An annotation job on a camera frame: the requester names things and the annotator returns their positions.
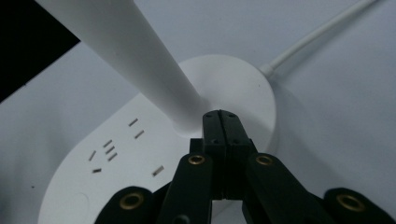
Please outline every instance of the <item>brass screw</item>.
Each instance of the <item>brass screw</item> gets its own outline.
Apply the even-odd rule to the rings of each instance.
[[[258,156],[256,158],[256,162],[258,162],[261,165],[272,165],[273,160],[268,156]]]
[[[192,165],[199,165],[205,162],[205,157],[195,155],[195,156],[190,156],[189,157],[189,163]]]
[[[133,210],[138,208],[144,201],[143,194],[141,192],[129,193],[123,196],[120,200],[120,207],[123,210]]]
[[[347,195],[347,194],[339,194],[337,195],[337,202],[339,202],[343,207],[345,207],[348,210],[354,211],[354,212],[362,212],[366,210],[366,206],[364,206],[364,203],[359,201],[357,198]]]

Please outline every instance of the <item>white power strip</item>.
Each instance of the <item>white power strip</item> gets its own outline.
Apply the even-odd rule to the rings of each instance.
[[[210,110],[235,113],[261,151],[275,149],[276,105],[272,89],[252,65],[223,55],[180,64]],[[64,159],[43,200],[39,224],[93,223],[120,189],[155,191],[172,180],[190,138],[142,94],[80,142]],[[214,204],[214,215],[225,206]]]

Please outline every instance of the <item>white pole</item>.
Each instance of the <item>white pole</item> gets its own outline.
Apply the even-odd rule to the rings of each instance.
[[[200,127],[201,97],[132,0],[36,0],[174,122]]]

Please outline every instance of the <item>white rod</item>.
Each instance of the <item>white rod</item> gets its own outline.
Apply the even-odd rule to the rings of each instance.
[[[273,59],[270,63],[265,64],[260,67],[260,70],[264,73],[266,77],[270,77],[274,70],[276,70],[283,62],[285,62],[289,57],[294,55],[297,51],[305,47],[307,44],[311,43],[327,31],[331,30],[334,26],[338,25],[347,18],[355,15],[356,13],[362,11],[363,9],[370,6],[376,0],[360,0],[358,3],[347,8],[342,13],[338,14],[331,20],[327,21],[325,24],[321,25],[319,28],[306,35],[304,38],[297,41],[293,46],[286,49],[279,56]]]
[[[37,0],[171,119],[199,128],[200,96],[132,0]]]

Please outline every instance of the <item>white cable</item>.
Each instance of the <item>white cable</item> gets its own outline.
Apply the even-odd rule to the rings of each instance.
[[[354,4],[353,6],[347,8],[342,13],[338,14],[331,20],[327,21],[323,25],[319,26],[319,28],[315,29],[310,34],[306,35],[299,41],[297,41],[293,46],[286,49],[283,53],[273,59],[270,63],[266,63],[262,65],[259,69],[260,71],[266,76],[270,77],[274,71],[289,57],[295,54],[297,51],[305,47],[307,44],[311,43],[334,26],[338,25],[342,21],[346,20],[347,18],[351,17],[352,15],[362,11],[366,7],[370,6],[376,0],[360,0],[358,3]]]

